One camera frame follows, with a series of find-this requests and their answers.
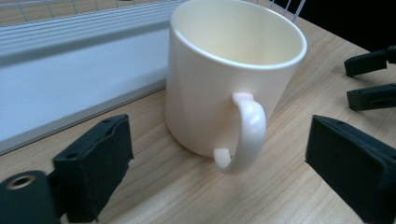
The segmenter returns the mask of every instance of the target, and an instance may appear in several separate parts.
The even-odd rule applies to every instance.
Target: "wooden table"
[[[51,159],[101,119],[130,118],[135,159],[101,223],[361,223],[304,161],[313,115],[340,119],[396,147],[396,108],[356,112],[346,92],[396,82],[396,67],[346,77],[344,60],[366,51],[297,20],[308,52],[269,119],[263,153],[239,176],[183,148],[163,119],[165,91],[0,157],[0,180],[29,170],[49,173]]]

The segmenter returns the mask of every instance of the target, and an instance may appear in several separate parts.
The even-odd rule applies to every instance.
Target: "black plastic clamp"
[[[337,119],[314,116],[306,162],[366,223],[396,215],[396,149]]]
[[[104,119],[53,158],[54,171],[0,183],[0,223],[93,222],[134,158],[127,115]]]
[[[388,63],[396,63],[396,45],[370,53],[355,56],[344,61],[346,75],[357,75],[386,69]]]
[[[388,84],[347,91],[349,107],[353,110],[371,110],[396,106],[396,84]]]

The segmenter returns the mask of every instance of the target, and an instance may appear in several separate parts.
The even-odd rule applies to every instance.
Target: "mug handle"
[[[227,148],[216,148],[214,158],[219,170],[227,175],[245,172],[260,155],[266,133],[265,113],[253,95],[246,92],[233,94],[233,103],[241,115],[241,131],[233,158]]]

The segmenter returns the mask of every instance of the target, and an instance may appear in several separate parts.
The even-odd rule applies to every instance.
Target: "white mug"
[[[170,21],[165,120],[185,148],[224,174],[260,156],[279,98],[306,54],[288,19],[240,0],[191,0]]]

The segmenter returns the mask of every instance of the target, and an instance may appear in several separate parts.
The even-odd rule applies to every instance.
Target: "wire grid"
[[[172,0],[0,0],[0,26]],[[269,7],[295,22],[305,0],[245,0]]]

